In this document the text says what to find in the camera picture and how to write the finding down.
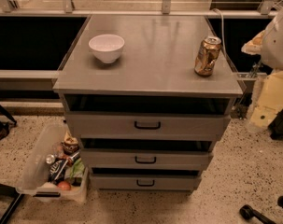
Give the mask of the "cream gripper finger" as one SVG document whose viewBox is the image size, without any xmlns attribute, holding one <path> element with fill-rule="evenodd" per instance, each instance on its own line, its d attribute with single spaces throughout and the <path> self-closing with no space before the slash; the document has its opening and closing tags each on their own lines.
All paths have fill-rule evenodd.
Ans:
<svg viewBox="0 0 283 224">
<path fill-rule="evenodd" d="M 263 80 L 262 90 L 253 108 L 249 123 L 265 129 L 283 109 L 283 71 Z"/>
<path fill-rule="evenodd" d="M 264 30 L 256 34 L 251 40 L 243 45 L 241 51 L 249 55 L 260 55 L 262 53 L 262 41 Z"/>
</svg>

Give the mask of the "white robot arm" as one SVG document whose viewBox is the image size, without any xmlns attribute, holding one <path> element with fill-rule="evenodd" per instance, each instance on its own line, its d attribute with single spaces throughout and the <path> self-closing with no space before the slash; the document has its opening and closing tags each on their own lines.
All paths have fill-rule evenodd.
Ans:
<svg viewBox="0 0 283 224">
<path fill-rule="evenodd" d="M 250 107 L 249 124 L 266 128 L 283 109 L 283 8 L 241 51 L 260 55 L 261 62 L 273 69 L 264 80 L 258 80 Z"/>
</svg>

